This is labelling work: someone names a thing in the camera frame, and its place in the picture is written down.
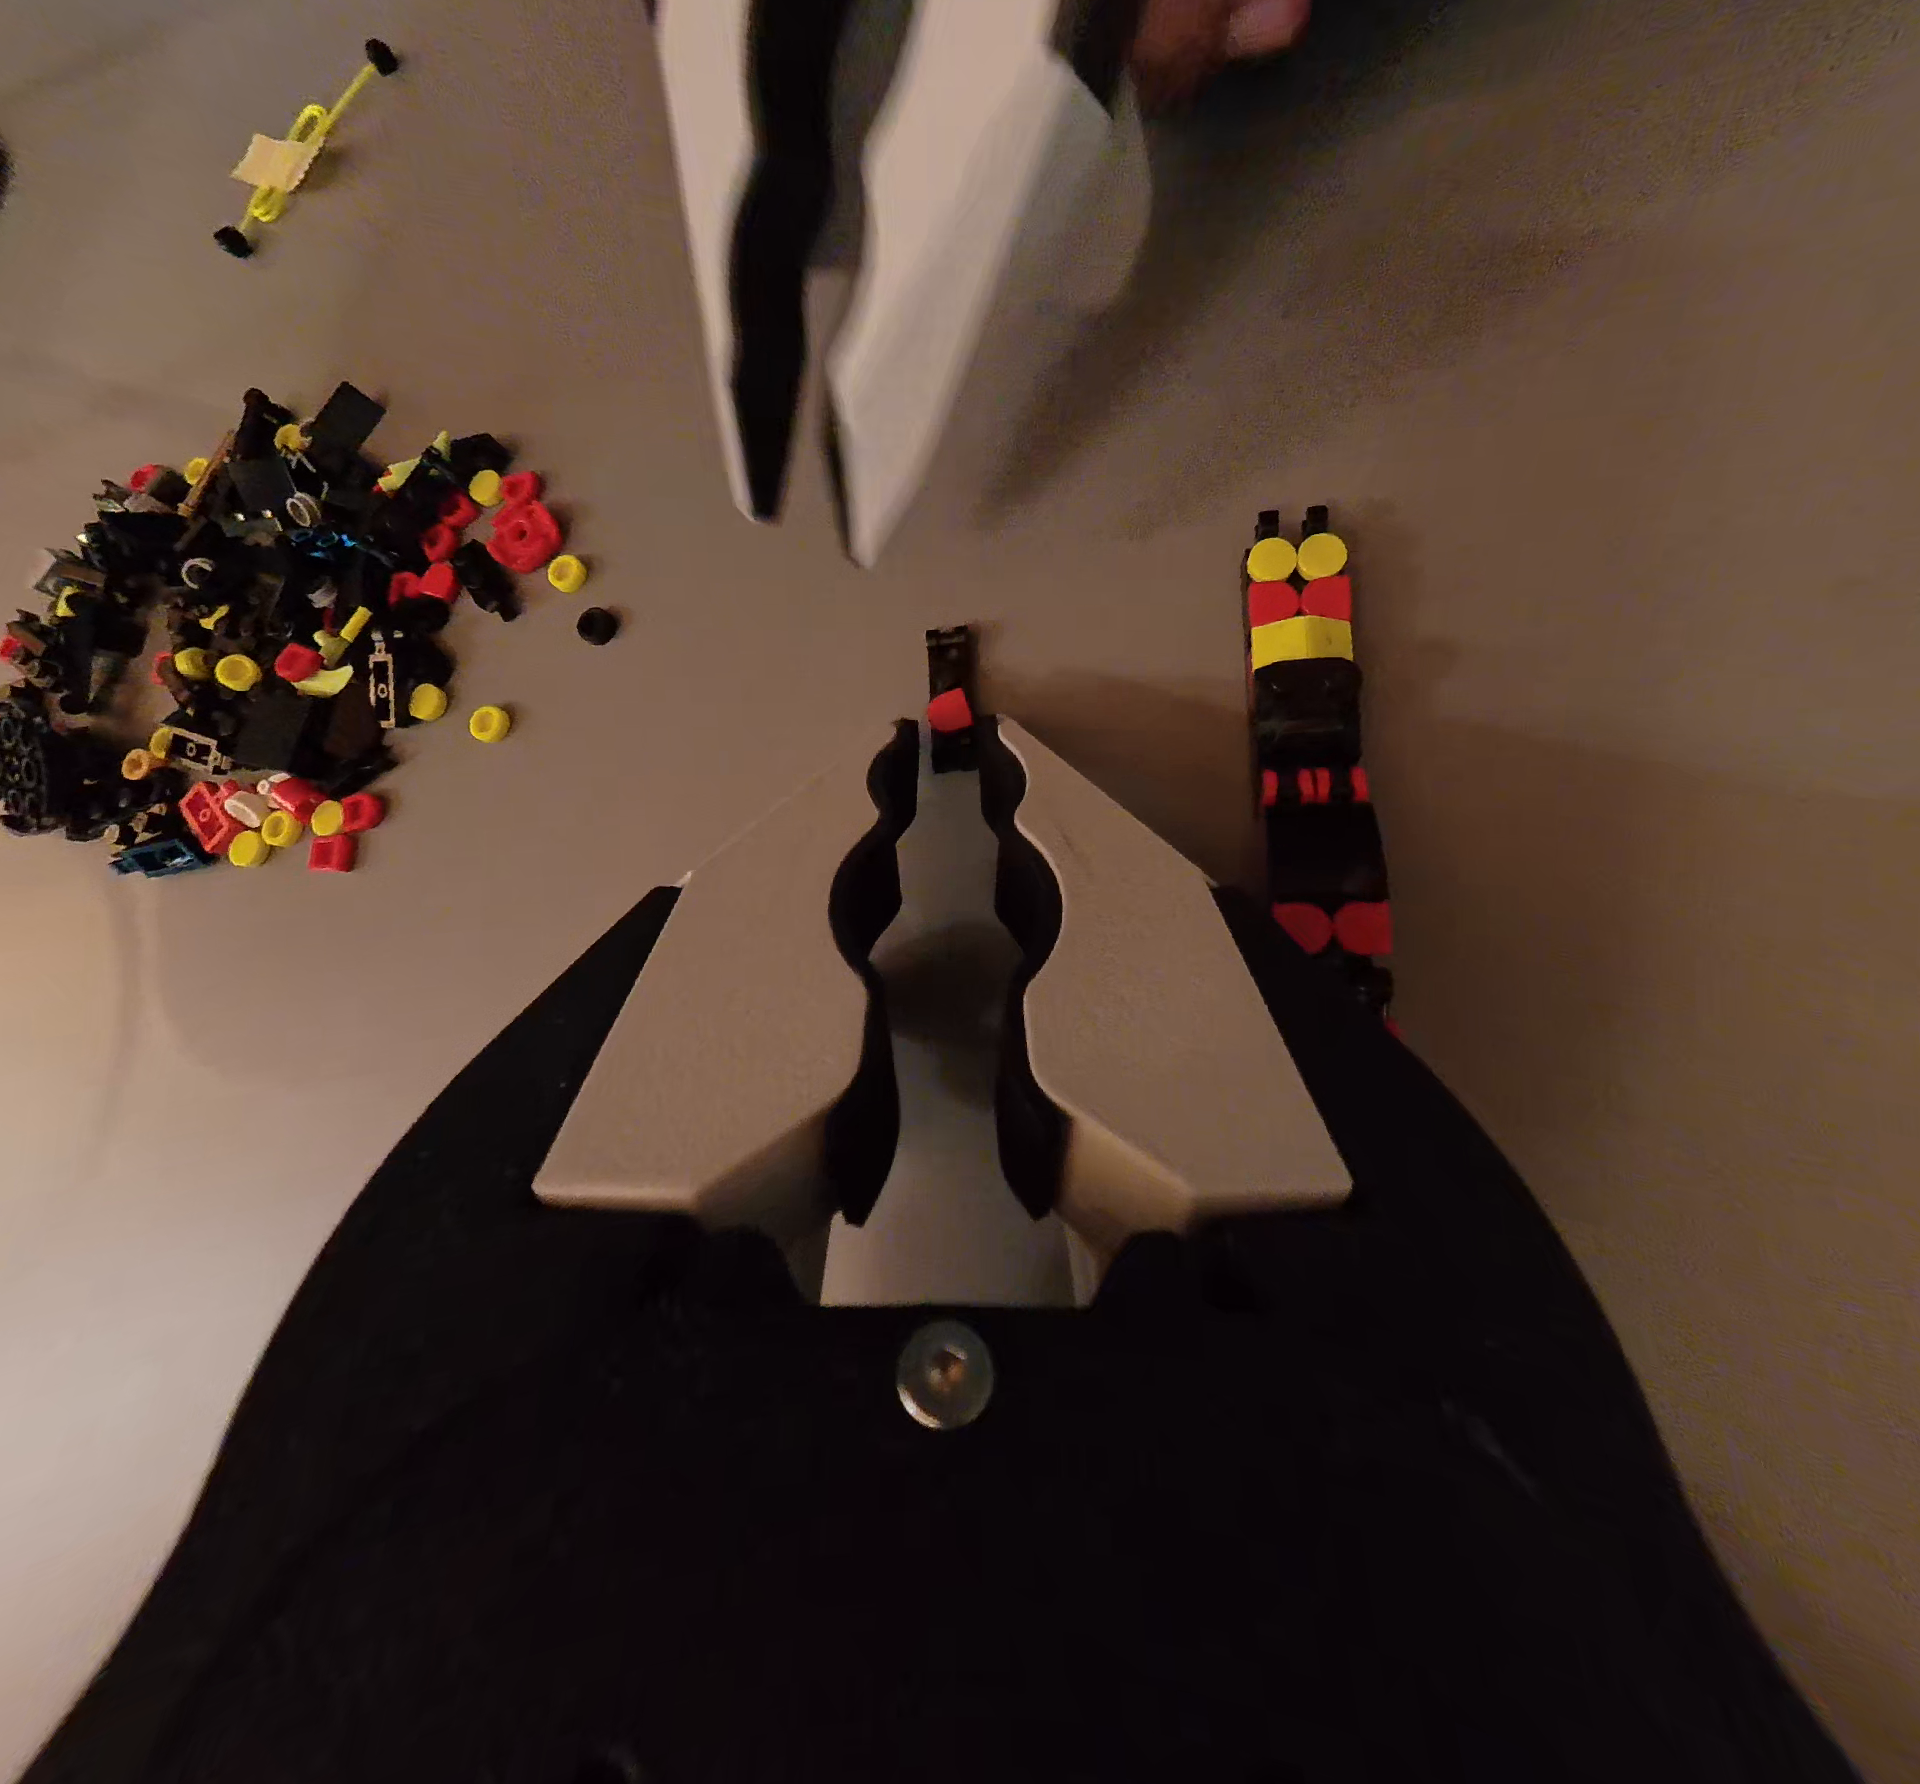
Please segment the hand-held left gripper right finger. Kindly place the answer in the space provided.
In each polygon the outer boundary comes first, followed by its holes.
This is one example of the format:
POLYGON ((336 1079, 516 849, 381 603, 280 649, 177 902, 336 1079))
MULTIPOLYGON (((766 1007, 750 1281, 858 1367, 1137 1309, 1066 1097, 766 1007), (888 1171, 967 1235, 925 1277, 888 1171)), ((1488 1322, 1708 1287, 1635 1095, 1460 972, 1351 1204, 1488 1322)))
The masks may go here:
POLYGON ((1207 872, 1007 717, 976 776, 1018 953, 1000 1166, 1059 1225, 1073 1304, 1137 1239, 1343 1207, 1353 1174, 1207 872))

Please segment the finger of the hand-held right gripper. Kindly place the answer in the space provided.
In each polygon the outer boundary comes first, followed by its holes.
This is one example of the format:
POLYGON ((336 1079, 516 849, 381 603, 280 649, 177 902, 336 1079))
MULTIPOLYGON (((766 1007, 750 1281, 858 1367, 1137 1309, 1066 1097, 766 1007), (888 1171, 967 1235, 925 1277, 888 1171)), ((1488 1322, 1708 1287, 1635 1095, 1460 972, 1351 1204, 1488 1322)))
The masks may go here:
POLYGON ((907 0, 858 148, 860 243, 824 361, 851 561, 877 568, 933 473, 1007 287, 1029 303, 1110 118, 1060 0, 907 0))
POLYGON ((733 501, 766 524, 797 442, 854 0, 647 3, 733 501))

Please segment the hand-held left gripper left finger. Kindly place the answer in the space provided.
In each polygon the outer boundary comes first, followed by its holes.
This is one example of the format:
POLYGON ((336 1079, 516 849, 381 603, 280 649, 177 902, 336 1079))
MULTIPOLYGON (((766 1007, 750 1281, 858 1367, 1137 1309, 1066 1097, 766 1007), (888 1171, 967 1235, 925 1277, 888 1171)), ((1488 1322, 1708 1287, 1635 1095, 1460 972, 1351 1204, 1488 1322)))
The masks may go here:
POLYGON ((534 1176, 542 1204, 752 1231, 820 1300, 832 1223, 868 1220, 901 1143, 874 951, 919 780, 920 728, 890 722, 678 884, 534 1176))

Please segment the small black red lego piece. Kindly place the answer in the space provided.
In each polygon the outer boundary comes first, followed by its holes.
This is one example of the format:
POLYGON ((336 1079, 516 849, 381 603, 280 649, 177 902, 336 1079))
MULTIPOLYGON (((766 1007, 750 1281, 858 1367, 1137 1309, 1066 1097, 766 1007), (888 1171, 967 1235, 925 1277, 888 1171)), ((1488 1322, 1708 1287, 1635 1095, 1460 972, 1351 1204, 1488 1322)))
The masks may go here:
POLYGON ((934 776, 976 769, 979 640, 968 624, 925 633, 926 756, 934 776))

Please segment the black red yellow lego assembly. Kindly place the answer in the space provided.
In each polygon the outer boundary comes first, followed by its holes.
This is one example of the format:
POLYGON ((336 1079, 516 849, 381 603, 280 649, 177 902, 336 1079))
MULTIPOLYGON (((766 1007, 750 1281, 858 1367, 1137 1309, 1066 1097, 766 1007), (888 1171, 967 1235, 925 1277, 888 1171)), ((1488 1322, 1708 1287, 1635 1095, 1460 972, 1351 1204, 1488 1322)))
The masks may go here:
POLYGON ((1243 656, 1266 912, 1394 1031, 1394 909, 1364 741, 1344 522, 1265 510, 1241 568, 1243 656))

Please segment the yellow lego axle assembly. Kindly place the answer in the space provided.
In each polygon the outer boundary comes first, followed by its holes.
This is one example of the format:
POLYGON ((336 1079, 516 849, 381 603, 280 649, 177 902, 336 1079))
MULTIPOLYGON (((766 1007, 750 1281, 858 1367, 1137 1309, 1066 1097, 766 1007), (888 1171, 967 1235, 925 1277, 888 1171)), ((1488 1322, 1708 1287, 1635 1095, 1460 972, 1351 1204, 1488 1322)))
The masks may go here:
POLYGON ((393 80, 405 59, 383 38, 362 45, 362 63, 333 103, 307 103, 291 129, 274 139, 253 137, 242 161, 230 178, 248 188, 248 200, 238 220, 213 235, 217 249, 234 261, 256 257, 261 235, 272 231, 307 186, 328 144, 336 139, 342 121, 378 80, 393 80))

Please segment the pile of loose lego pieces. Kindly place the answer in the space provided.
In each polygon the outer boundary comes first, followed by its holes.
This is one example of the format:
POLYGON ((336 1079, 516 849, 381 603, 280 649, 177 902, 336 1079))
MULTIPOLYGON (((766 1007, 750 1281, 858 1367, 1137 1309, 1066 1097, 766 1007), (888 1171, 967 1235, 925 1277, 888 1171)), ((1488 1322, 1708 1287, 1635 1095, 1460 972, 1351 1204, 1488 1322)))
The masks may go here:
POLYGON ((372 449, 388 408, 244 392, 217 449, 104 480, 4 618, 4 836, 119 877, 353 870, 395 743, 456 705, 460 614, 515 623, 573 549, 496 434, 372 449))

